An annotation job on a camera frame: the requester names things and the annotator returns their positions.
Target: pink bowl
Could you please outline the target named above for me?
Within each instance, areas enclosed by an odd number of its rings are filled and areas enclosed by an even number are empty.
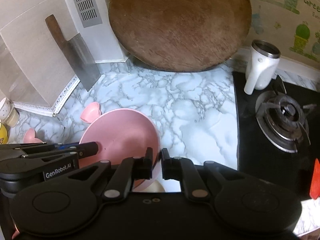
[[[90,103],[82,112],[80,119],[86,123],[93,123],[100,115],[100,105],[98,102]]]
[[[161,170],[158,161],[160,139],[153,122],[141,112],[120,108],[97,118],[84,132],[80,143],[95,141],[99,150],[94,156],[79,160],[80,168],[101,160],[120,164],[128,157],[143,157],[148,147],[153,149],[153,174],[150,180],[137,180],[135,191],[147,188]]]
[[[36,131],[33,128],[30,128],[23,137],[23,143],[40,143],[40,142],[43,142],[43,141],[36,138]]]

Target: silver screw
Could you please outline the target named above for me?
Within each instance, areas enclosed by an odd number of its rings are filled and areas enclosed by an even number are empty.
[[[191,193],[194,197],[202,198],[208,195],[208,192],[204,189],[196,189]]]
[[[151,204],[152,201],[150,199],[144,199],[142,202],[145,204]]]
[[[115,190],[115,189],[109,189],[109,190],[104,192],[104,195],[107,198],[115,198],[115,197],[119,197],[120,196],[120,192]]]

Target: burner grate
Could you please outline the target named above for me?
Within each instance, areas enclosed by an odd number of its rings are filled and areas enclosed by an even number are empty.
[[[286,95],[279,76],[273,89],[261,93],[256,101],[256,118],[263,133],[285,152],[295,153],[301,147],[310,146],[309,126],[303,109],[314,109],[315,105],[301,108],[296,100]]]

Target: white marble countertop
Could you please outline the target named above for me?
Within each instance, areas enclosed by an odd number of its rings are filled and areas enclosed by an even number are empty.
[[[126,63],[100,64],[101,78],[87,92],[81,84],[72,92],[54,118],[22,111],[9,142],[22,142],[33,127],[37,137],[47,142],[79,141],[88,124],[80,120],[83,109],[99,102],[102,113],[117,108],[133,108],[156,124],[161,147],[171,157],[183,156],[194,164],[216,161],[237,169],[237,117],[232,79],[233,69],[243,72],[245,63],[228,60],[200,73],[171,73],[141,68],[129,59]],[[316,84],[292,73],[278,70],[284,81],[315,90]],[[179,184],[167,182],[166,190]],[[303,211],[294,230],[302,235],[320,227],[320,199],[302,202]]]

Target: stainless steel cup rim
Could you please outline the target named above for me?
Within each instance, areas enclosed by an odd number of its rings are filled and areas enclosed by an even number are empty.
[[[280,50],[273,44],[263,40],[253,40],[251,46],[255,51],[269,58],[280,58]]]

